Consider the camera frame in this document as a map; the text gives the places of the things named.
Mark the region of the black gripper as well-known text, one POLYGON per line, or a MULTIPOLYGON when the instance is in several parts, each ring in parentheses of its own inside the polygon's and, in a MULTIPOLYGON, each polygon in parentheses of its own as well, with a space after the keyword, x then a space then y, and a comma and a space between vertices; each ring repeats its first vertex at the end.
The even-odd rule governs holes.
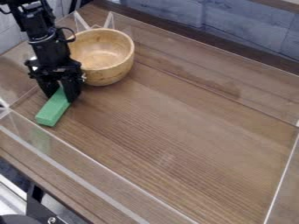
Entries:
POLYGON ((67 100, 73 102, 80 96, 83 71, 80 62, 71 57, 69 43, 76 36, 67 39, 63 30, 71 31, 71 28, 36 27, 25 31, 36 59, 28 59, 24 64, 45 96, 52 97, 60 82, 67 100))

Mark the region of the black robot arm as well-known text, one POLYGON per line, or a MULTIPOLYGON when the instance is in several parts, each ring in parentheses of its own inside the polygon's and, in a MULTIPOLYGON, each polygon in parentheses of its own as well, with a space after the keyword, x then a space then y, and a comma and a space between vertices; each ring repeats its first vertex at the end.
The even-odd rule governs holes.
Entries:
POLYGON ((60 87, 68 102, 80 96, 83 83, 81 64, 71 57, 69 43, 76 40, 76 34, 67 39, 63 30, 72 32, 68 27, 55 24, 52 7, 47 0, 0 0, 9 11, 0 8, 0 12, 13 15, 20 30, 28 36, 36 59, 28 59, 28 75, 40 86, 48 98, 53 96, 60 87))

